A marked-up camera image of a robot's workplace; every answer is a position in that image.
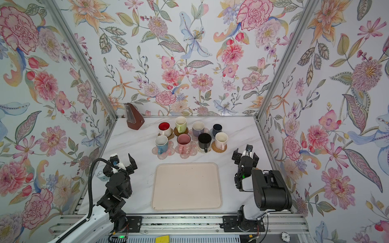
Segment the woven rattan round coaster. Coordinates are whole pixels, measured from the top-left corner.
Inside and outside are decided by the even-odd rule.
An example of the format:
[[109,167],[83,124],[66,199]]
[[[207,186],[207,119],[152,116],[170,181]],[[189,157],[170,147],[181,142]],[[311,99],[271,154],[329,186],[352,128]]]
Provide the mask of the woven rattan round coaster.
[[227,150],[228,146],[226,145],[226,146],[224,147],[224,149],[219,149],[219,148],[217,148],[215,142],[213,141],[212,144],[211,144],[211,148],[212,148],[212,150],[215,151],[216,153],[224,153],[224,152]]

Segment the cream mug pink handle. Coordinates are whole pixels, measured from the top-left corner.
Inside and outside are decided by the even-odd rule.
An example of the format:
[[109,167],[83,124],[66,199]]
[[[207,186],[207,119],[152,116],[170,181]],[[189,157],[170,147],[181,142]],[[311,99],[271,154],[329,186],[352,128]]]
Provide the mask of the cream mug pink handle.
[[219,132],[215,135],[215,146],[218,150],[225,151],[228,142],[228,135],[224,132]]

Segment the small dark navy mug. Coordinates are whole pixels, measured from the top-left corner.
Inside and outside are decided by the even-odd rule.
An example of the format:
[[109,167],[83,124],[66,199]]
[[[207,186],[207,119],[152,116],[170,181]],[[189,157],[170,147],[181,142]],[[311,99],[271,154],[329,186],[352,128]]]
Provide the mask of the small dark navy mug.
[[212,128],[212,135],[215,137],[217,133],[222,132],[222,125],[214,124]]

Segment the black mug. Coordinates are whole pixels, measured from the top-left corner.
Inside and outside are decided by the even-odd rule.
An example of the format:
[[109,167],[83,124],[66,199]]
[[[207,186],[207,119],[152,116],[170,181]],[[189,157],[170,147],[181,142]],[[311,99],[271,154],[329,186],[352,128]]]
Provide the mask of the black mug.
[[211,142],[212,142],[212,137],[208,133],[201,133],[198,136],[199,149],[203,150],[204,153],[208,153],[209,152],[209,148],[211,146]]

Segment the white embroidered round coaster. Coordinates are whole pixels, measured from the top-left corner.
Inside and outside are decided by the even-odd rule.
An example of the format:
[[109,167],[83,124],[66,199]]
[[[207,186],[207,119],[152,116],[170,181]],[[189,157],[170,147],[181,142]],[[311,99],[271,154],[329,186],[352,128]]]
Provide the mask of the white embroidered round coaster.
[[209,146],[209,147],[207,148],[207,151],[205,151],[204,149],[200,148],[199,144],[197,144],[197,150],[198,150],[198,152],[200,152],[200,153],[210,153],[210,152],[212,151],[212,147]]

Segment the white mug blue handle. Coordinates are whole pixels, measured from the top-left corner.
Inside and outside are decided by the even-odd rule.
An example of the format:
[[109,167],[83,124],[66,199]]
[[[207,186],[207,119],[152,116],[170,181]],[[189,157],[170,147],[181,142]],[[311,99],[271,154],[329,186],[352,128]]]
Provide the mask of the white mug blue handle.
[[157,147],[157,154],[162,155],[168,150],[168,137],[165,135],[160,135],[155,139],[155,145]]

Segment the white mug purple handle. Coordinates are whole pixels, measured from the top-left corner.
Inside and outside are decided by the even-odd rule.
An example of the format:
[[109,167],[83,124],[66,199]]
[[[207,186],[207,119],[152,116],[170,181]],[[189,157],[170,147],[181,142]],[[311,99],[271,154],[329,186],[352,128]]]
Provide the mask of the white mug purple handle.
[[204,133],[204,129],[205,125],[201,121],[196,121],[192,125],[192,131],[196,137],[199,137],[202,133]]

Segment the red interior white mug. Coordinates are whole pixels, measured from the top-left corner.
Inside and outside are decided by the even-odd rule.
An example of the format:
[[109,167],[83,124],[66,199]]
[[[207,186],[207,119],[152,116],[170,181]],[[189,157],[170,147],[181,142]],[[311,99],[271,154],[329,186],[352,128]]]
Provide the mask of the red interior white mug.
[[158,125],[158,129],[159,129],[160,136],[170,137],[172,134],[172,130],[171,130],[170,124],[168,122],[160,123]]

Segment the cream mug green handle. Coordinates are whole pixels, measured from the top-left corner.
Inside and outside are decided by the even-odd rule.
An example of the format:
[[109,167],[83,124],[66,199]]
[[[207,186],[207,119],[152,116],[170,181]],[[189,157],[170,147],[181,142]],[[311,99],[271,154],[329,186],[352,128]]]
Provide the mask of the cream mug green handle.
[[175,119],[175,127],[179,133],[183,133],[187,128],[187,119],[184,116],[179,116]]

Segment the brown paw shaped coaster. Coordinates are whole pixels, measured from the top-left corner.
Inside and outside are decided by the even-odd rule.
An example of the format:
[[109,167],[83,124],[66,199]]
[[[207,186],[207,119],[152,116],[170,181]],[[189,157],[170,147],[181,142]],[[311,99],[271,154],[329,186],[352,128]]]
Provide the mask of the brown paw shaped coaster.
[[171,140],[173,139],[175,136],[174,132],[171,132],[170,136],[167,136],[168,140]]

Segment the brown round wooden coaster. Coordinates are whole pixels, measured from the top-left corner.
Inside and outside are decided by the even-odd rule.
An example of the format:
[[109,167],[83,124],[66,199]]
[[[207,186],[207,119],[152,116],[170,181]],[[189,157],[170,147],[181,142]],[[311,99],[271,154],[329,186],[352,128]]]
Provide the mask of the brown round wooden coaster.
[[174,128],[174,131],[173,131],[173,132],[174,132],[174,135],[178,137],[178,136],[180,136],[181,134],[188,134],[188,128],[186,128],[186,130],[185,130],[183,133],[179,133],[179,132],[178,132],[178,129],[177,129],[177,128]]

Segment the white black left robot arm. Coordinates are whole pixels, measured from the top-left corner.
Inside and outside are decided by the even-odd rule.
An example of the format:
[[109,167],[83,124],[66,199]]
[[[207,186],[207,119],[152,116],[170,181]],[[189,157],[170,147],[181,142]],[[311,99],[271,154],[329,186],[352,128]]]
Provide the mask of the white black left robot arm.
[[[132,195],[130,175],[138,169],[136,161],[128,155],[129,161],[122,163],[117,154],[108,160],[95,159],[88,176],[88,214],[63,234],[51,240],[53,243],[95,243],[108,233],[122,232],[129,227],[129,220],[122,210],[125,200]],[[105,194],[93,204],[92,180],[94,167],[105,163],[103,174],[108,177]]]

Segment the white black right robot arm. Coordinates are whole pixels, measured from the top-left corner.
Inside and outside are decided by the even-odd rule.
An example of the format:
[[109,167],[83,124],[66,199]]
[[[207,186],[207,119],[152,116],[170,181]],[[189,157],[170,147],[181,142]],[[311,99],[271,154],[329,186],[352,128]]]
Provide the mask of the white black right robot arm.
[[253,152],[253,146],[247,145],[243,153],[236,149],[232,160],[238,166],[234,176],[236,188],[253,196],[252,201],[240,206],[237,211],[237,225],[243,231],[270,212],[291,209],[292,197],[281,172],[258,169],[259,157]]

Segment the brown wooden metronome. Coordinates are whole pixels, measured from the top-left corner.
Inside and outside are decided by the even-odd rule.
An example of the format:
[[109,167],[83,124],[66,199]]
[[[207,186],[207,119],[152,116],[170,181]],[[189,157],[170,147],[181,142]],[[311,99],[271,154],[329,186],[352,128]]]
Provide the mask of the brown wooden metronome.
[[125,117],[130,129],[139,130],[144,124],[143,116],[131,103],[125,103]]

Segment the beige serving tray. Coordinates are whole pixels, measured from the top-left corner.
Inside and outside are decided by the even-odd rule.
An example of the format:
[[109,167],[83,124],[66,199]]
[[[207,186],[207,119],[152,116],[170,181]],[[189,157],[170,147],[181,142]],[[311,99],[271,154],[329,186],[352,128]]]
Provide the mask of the beige serving tray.
[[181,163],[157,167],[151,203],[153,210],[210,210],[221,206],[217,164]]

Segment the yellow sticky note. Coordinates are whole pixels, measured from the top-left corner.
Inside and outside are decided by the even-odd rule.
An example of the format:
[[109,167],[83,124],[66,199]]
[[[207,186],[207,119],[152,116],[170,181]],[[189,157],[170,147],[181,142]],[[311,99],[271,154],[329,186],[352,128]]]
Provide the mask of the yellow sticky note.
[[168,235],[157,237],[155,243],[170,243],[170,237]]

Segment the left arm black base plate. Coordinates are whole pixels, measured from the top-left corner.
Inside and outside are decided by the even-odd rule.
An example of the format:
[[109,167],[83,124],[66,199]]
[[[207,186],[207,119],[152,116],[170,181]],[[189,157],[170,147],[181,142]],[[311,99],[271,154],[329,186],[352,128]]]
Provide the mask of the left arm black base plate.
[[139,233],[142,225],[141,216],[123,216],[114,223],[115,233]]

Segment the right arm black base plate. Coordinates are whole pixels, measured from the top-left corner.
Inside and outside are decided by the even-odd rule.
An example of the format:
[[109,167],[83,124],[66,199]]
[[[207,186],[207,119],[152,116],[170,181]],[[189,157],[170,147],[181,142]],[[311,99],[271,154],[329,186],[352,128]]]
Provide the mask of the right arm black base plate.
[[265,225],[262,220],[247,220],[243,218],[238,220],[237,216],[223,216],[220,225],[224,232],[241,232],[241,233],[262,233],[265,232]]

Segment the aluminium front rail frame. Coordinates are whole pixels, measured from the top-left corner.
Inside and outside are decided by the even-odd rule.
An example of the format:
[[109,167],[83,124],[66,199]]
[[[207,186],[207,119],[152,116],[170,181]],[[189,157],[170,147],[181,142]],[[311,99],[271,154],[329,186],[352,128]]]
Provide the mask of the aluminium front rail frame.
[[223,216],[236,214],[135,214],[141,216],[139,233],[108,233],[96,243],[154,243],[157,237],[170,237],[172,243],[311,243],[306,220],[300,214],[275,212],[262,221],[265,232],[224,232]]

